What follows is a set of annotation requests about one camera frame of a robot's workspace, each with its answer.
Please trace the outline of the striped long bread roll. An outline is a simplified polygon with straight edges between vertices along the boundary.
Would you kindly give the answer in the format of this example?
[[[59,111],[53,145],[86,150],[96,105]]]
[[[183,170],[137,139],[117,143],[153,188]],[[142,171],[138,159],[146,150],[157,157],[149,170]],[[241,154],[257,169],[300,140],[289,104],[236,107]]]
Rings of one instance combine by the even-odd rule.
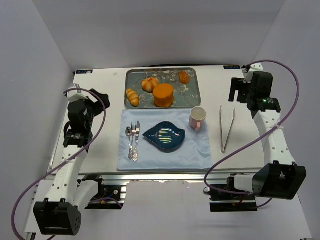
[[[133,107],[138,107],[139,106],[140,98],[139,98],[139,95],[138,95],[138,93],[136,91],[134,91],[131,88],[127,88],[126,89],[126,97],[127,97],[127,99],[129,100],[130,104]]]

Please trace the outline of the silver spoon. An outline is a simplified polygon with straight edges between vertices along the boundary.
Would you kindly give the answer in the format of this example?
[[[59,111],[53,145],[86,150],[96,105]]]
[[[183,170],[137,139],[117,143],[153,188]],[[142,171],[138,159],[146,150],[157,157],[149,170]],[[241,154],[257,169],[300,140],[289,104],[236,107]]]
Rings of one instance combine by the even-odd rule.
[[[128,158],[131,160],[133,158],[133,147],[132,147],[132,142],[131,142],[131,137],[132,137],[132,129],[131,127],[127,126],[125,129],[125,134],[128,137],[128,144],[129,144],[129,153],[128,153]]]

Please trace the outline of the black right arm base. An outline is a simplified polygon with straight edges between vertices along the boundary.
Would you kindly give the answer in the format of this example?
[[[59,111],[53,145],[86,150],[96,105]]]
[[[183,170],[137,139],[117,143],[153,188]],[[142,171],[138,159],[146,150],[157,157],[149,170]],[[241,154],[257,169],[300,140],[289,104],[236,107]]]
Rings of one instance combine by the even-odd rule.
[[[258,210],[256,197],[253,195],[214,191],[208,186],[203,189],[203,193],[209,196],[212,213],[256,212]]]

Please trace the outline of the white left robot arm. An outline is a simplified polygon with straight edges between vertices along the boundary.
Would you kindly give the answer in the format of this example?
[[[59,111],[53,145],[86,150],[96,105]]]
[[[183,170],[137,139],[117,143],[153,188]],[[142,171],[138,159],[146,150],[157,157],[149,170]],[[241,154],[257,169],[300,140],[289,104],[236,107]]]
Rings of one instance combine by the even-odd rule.
[[[78,180],[81,166],[86,159],[90,145],[97,138],[92,133],[94,118],[106,115],[110,107],[107,94],[95,89],[88,94],[96,98],[92,101],[84,96],[83,88],[74,87],[66,91],[68,122],[63,131],[63,151],[61,164],[55,169],[54,181],[43,201],[37,201],[33,213],[42,235],[75,236],[82,223],[82,211],[99,192],[94,180]]]

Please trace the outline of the orange cylindrical cake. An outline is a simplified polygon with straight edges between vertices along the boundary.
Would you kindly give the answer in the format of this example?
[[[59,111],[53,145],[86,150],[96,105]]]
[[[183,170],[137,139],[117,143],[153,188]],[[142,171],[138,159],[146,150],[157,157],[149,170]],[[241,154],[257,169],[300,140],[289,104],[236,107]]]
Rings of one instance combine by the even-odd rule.
[[[170,107],[174,101],[174,87],[169,83],[161,83],[154,88],[153,97],[157,107]]]

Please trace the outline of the small brown pastry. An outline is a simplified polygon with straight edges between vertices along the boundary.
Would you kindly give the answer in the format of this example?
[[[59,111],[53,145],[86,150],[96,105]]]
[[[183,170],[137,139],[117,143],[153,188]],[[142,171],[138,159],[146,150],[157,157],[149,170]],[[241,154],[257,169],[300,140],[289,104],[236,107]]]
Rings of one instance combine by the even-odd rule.
[[[182,83],[182,84],[188,84],[190,82],[190,76],[187,74],[186,71],[184,70],[181,70],[179,72],[179,81]]]

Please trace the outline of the silver metal tongs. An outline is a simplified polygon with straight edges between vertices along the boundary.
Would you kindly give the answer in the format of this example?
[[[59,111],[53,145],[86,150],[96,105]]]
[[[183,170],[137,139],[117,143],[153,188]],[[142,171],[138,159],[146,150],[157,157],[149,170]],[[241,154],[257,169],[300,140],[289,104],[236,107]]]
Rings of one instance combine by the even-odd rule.
[[[222,106],[220,106],[219,108],[219,132],[220,132],[220,151],[222,154],[226,153],[229,141],[230,141],[230,137],[231,137],[231,133],[233,130],[233,126],[235,123],[235,119],[236,119],[236,109],[234,108],[232,111],[232,119],[230,122],[230,126],[227,132],[227,135],[224,136],[224,124],[223,124],[223,109]]]

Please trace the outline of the dark blue leaf plate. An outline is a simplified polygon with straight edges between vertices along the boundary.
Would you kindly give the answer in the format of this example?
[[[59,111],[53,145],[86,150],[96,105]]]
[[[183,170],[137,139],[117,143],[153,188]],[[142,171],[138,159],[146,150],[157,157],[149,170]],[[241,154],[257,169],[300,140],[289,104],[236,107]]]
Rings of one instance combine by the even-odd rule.
[[[163,152],[173,152],[181,147],[186,131],[172,122],[162,121],[145,131],[142,136]]]

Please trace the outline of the light blue cloth placemat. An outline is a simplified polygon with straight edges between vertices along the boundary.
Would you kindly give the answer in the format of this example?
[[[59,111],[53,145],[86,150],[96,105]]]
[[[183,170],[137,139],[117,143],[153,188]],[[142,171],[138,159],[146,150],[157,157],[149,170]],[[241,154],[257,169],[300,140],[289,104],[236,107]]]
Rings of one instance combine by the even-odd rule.
[[[163,171],[163,170],[205,170],[213,164],[208,126],[202,125],[195,131],[189,125],[190,109],[133,109],[123,110],[118,145],[117,170],[119,171]],[[138,160],[128,158],[129,139],[126,127],[140,122]],[[159,150],[143,137],[143,133],[158,123],[168,121],[185,130],[181,147],[172,152]]]

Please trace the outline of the round knotted bread bun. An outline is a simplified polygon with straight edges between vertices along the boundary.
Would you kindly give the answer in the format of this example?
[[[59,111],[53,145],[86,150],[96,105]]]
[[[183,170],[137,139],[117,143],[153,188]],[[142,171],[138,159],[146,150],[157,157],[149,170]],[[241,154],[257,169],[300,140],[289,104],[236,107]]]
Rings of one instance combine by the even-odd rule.
[[[149,77],[141,82],[141,87],[144,91],[148,93],[152,93],[154,88],[157,87],[160,84],[157,77]]]

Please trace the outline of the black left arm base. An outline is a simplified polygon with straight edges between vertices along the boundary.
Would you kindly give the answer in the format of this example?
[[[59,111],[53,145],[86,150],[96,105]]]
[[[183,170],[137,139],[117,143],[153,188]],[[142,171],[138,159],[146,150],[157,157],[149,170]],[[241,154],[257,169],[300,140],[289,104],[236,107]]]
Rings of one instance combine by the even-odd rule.
[[[86,210],[121,210],[123,207],[121,197],[121,185],[105,184],[99,178],[95,182],[98,183],[98,193],[90,200],[85,208]]]

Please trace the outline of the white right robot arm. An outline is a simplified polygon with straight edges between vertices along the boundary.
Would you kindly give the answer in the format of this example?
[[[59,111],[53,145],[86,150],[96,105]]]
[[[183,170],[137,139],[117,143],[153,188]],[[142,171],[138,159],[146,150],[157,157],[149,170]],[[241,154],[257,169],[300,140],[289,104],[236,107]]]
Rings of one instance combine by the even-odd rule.
[[[236,174],[234,188],[256,197],[292,200],[307,176],[305,167],[297,165],[288,148],[280,127],[281,107],[271,98],[273,76],[256,71],[251,81],[242,78],[231,80],[229,101],[246,104],[259,134],[271,134],[261,140],[264,167],[256,174]]]

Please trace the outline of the pink ceramic mug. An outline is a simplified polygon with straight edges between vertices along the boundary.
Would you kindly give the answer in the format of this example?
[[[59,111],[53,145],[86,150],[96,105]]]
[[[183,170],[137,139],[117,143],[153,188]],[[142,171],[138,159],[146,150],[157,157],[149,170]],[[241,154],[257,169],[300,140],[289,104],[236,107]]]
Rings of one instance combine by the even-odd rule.
[[[195,131],[200,131],[207,117],[206,110],[201,106],[193,107],[190,110],[189,126]]]

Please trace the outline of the silver fork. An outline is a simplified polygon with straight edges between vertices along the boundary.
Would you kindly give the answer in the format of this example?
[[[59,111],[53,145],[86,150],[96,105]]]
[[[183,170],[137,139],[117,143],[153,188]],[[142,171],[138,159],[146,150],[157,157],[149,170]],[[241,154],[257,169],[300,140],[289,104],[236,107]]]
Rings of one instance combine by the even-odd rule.
[[[131,139],[131,159],[134,159],[134,149],[135,149],[135,137],[136,137],[136,132],[137,132],[137,123],[132,122],[131,123],[131,131],[132,131],[132,139]]]

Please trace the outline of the silver table knife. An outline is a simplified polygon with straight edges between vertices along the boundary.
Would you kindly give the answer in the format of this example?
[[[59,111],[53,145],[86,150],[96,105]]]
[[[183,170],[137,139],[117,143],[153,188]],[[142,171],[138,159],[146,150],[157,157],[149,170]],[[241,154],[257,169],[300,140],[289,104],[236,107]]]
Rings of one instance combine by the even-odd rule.
[[[134,135],[135,135],[135,148],[133,150],[133,161],[136,162],[139,157],[139,155],[138,155],[138,143],[139,143],[139,136],[140,136],[140,121],[139,120],[136,122]]]

